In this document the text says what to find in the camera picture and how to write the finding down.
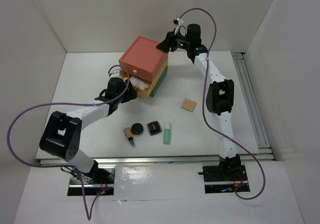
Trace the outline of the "yellow drawer unit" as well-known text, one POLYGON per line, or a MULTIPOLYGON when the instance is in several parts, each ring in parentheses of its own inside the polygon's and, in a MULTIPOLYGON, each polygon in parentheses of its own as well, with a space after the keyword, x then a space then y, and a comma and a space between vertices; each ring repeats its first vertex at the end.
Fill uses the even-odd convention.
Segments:
POLYGON ((121 74, 124 79, 129 77, 129 80, 138 95, 148 97, 152 90, 160 81, 161 76, 167 70, 168 56, 165 55, 159 61, 147 61, 142 59, 140 61, 125 62, 119 59, 121 67, 121 74))

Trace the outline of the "red top drawer unit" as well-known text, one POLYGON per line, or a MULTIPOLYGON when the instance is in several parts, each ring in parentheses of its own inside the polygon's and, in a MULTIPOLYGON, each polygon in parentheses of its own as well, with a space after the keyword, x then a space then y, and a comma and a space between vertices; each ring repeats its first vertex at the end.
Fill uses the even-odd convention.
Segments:
POLYGON ((119 59, 120 67, 142 79, 152 81, 168 53, 158 50, 159 42, 138 36, 119 59))

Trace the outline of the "beige square palette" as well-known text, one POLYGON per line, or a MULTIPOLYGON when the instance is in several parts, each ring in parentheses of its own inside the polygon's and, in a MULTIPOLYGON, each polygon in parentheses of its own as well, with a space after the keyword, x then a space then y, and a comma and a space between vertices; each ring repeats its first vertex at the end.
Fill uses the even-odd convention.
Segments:
POLYGON ((182 105, 181 105, 181 108, 184 110, 187 110, 189 112, 193 112, 196 105, 197 105, 197 103, 195 101, 190 100, 188 98, 185 98, 182 105))

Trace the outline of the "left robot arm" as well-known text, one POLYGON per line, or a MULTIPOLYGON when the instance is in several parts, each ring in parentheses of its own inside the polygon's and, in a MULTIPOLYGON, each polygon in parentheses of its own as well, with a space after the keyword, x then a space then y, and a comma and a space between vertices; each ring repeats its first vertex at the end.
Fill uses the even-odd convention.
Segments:
POLYGON ((80 150, 81 131, 94 122, 106 118, 117 110, 120 103, 137 97, 130 80, 112 77, 106 89, 86 107, 75 111, 51 114, 39 142, 42 151, 59 157, 81 172, 81 178, 94 183, 99 176, 108 175, 98 163, 80 150))

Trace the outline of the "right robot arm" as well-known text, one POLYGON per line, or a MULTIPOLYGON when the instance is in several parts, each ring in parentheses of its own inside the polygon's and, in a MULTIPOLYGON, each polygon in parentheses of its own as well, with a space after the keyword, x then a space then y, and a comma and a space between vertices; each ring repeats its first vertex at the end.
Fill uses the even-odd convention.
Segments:
POLYGON ((234 82, 226 79, 218 70, 202 44, 201 27, 198 24, 183 26, 174 20, 176 28, 168 32, 166 38, 157 45, 157 49, 169 53, 178 48, 186 50, 187 57, 197 66, 205 77, 203 109, 211 113, 216 125, 216 133, 222 135, 219 144, 218 174, 224 180, 231 179, 241 168, 239 152, 232 142, 233 128, 231 111, 234 105, 234 82))

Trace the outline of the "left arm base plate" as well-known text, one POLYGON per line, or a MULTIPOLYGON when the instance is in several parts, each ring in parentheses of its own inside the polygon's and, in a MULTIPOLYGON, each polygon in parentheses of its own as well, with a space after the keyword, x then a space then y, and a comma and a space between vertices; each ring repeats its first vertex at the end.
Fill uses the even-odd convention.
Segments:
MULTIPOLYGON (((67 196, 81 196, 82 186, 81 180, 76 171, 70 167, 61 167, 62 172, 69 174, 69 186, 67 196)), ((105 171, 107 174, 100 175, 97 179, 93 180, 82 174, 82 181, 84 183, 84 193, 86 196, 95 196, 98 192, 100 195, 110 196, 114 194, 114 176, 115 167, 107 167, 105 171)))

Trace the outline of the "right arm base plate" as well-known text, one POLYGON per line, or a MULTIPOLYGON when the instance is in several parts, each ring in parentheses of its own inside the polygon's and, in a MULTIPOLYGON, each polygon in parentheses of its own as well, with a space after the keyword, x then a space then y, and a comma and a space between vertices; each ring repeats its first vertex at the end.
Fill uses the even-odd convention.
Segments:
POLYGON ((237 171, 222 174, 218 166, 203 166, 198 175, 203 177, 206 194, 249 192, 250 186, 244 165, 237 171))

